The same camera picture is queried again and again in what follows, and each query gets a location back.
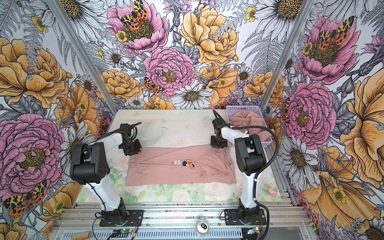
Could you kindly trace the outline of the pink pixel-print t-shirt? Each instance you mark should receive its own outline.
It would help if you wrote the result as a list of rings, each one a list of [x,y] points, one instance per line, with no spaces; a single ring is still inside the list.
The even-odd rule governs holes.
[[[229,148],[150,147],[129,157],[126,186],[208,183],[236,183]]]

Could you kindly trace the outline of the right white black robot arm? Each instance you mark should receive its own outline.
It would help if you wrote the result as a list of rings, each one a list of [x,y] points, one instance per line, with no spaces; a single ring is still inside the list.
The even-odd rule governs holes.
[[[229,216],[230,224],[241,222],[244,225],[252,223],[261,215],[260,205],[256,203],[256,182],[267,165],[262,141],[257,134],[250,134],[250,131],[242,132],[245,129],[260,129],[270,133],[271,131],[262,126],[248,126],[234,128],[230,126],[217,112],[212,121],[215,134],[211,136],[211,146],[214,148],[225,148],[228,142],[235,146],[236,164],[243,173],[243,192],[240,198],[239,207],[236,213],[238,217]]]

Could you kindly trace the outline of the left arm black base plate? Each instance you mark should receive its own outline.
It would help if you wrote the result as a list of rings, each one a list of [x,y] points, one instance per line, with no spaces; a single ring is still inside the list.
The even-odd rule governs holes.
[[[143,214],[143,210],[102,211],[100,227],[140,227]]]

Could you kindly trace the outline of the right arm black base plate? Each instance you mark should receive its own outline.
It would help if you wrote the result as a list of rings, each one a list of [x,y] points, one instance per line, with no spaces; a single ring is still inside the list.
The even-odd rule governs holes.
[[[250,210],[243,210],[242,208],[225,209],[224,214],[220,218],[225,221],[227,226],[265,226],[267,224],[266,214],[260,208],[252,208]]]

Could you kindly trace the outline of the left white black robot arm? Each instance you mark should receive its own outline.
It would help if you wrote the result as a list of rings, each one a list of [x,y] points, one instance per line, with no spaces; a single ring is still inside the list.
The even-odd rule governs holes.
[[[108,174],[110,167],[106,153],[114,148],[123,150],[125,156],[141,152],[137,139],[137,126],[141,123],[121,124],[117,130],[107,133],[98,140],[74,148],[70,177],[89,189],[101,205],[101,227],[139,227],[142,210],[127,210],[124,200],[113,190]]]

